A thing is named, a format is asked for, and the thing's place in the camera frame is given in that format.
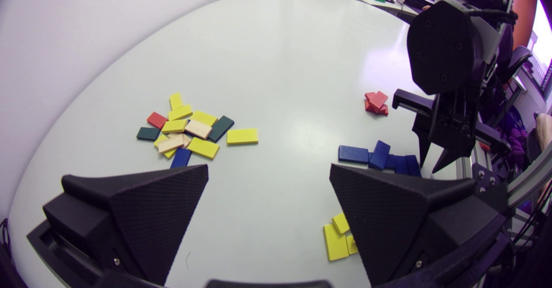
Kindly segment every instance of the wooden block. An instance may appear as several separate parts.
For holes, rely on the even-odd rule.
[[[170,133],[168,135],[169,138],[173,138],[176,136],[181,136],[184,139],[184,144],[181,147],[182,149],[185,149],[188,146],[188,144],[190,144],[191,142],[191,137],[189,137],[188,135],[184,135],[182,133]]]
[[[171,110],[176,110],[182,107],[183,104],[180,97],[180,92],[174,93],[173,95],[169,96],[169,102],[171,103]]]
[[[184,140],[184,144],[181,148],[184,149],[191,143],[191,138],[187,135],[182,134],[182,139]]]
[[[186,120],[174,120],[174,121],[167,121],[165,125],[163,125],[163,133],[182,133],[184,129],[186,128],[186,123],[188,121]]]
[[[256,128],[231,129],[226,134],[227,144],[256,144],[259,136]]]
[[[164,140],[166,140],[166,139],[168,139],[167,136],[161,134],[161,135],[159,135],[159,137],[157,138],[157,140],[154,141],[154,145],[155,145],[157,148],[159,148],[159,143],[162,142],[162,141],[164,141]],[[163,153],[163,155],[166,156],[167,159],[170,159],[172,156],[174,156],[174,153],[175,153],[175,152],[176,152],[176,149],[171,150],[171,151],[167,151],[167,152]]]
[[[396,163],[395,163],[395,156],[393,156],[392,154],[389,154],[387,156],[387,160],[385,161],[385,169],[392,169],[392,170],[395,170],[395,167],[396,167]]]
[[[383,107],[381,107],[381,110],[376,111],[376,113],[378,113],[378,115],[387,116],[389,114],[389,109],[388,109],[387,105],[384,104]]]
[[[408,174],[414,177],[421,177],[420,166],[418,165],[418,159],[416,156],[405,156],[406,165],[408,166]]]
[[[215,124],[216,122],[216,117],[209,115],[208,113],[196,110],[191,116],[190,120],[195,120],[208,126],[213,126],[213,124]]]
[[[347,237],[347,251],[349,251],[349,255],[352,255],[358,252],[357,243],[355,243],[353,239],[353,235],[349,235]]]
[[[186,125],[185,130],[201,139],[207,139],[207,136],[209,136],[213,128],[209,125],[205,125],[199,121],[191,119],[190,122],[188,122],[188,125]]]
[[[387,156],[389,155],[390,149],[390,145],[382,141],[378,141],[376,147],[374,148],[374,154],[372,156],[372,159],[370,160],[370,163],[368,163],[368,166],[378,170],[383,170],[383,168],[385,167],[385,162],[387,162]]]
[[[368,164],[368,149],[340,145],[337,159],[345,162]]]
[[[204,141],[203,139],[199,139],[197,137],[194,137],[188,145],[188,150],[211,160],[215,158],[217,152],[219,152],[219,149],[220,146],[216,143]]]
[[[347,238],[345,235],[339,235],[333,225],[324,225],[323,231],[324,238],[326,239],[326,251],[329,261],[349,256]]]
[[[142,139],[144,141],[156,141],[159,136],[159,129],[155,127],[140,127],[137,139]]]
[[[332,223],[335,226],[337,232],[339,232],[339,234],[343,234],[349,231],[349,223],[347,222],[347,219],[345,218],[344,213],[340,213],[339,215],[333,217]]]
[[[366,97],[367,101],[370,101],[371,99],[374,99],[374,96],[376,95],[376,92],[368,92],[364,94],[364,97]]]
[[[159,149],[159,153],[165,153],[167,151],[182,147],[182,145],[184,144],[184,139],[182,138],[182,136],[183,135],[175,136],[173,138],[168,138],[160,142],[157,147]]]
[[[173,121],[173,120],[189,117],[191,116],[191,114],[192,114],[191,105],[185,105],[180,107],[179,109],[169,111],[168,117],[169,117],[169,121]]]
[[[409,175],[405,157],[395,156],[395,174]]]
[[[234,121],[232,119],[222,116],[215,122],[215,124],[213,124],[213,130],[211,131],[211,134],[209,134],[209,139],[213,142],[219,142],[219,139],[232,127],[232,125],[234,125]]]
[[[190,160],[191,151],[189,149],[176,149],[176,155],[174,156],[173,162],[171,163],[171,168],[179,168],[183,166],[188,166]]]
[[[167,122],[168,119],[166,117],[163,117],[159,113],[152,113],[148,118],[147,122],[154,127],[157,127],[158,129],[162,129],[163,125],[165,125],[165,122]]]
[[[375,109],[380,110],[387,99],[387,95],[378,91],[374,97],[370,98],[370,105],[372,105]]]

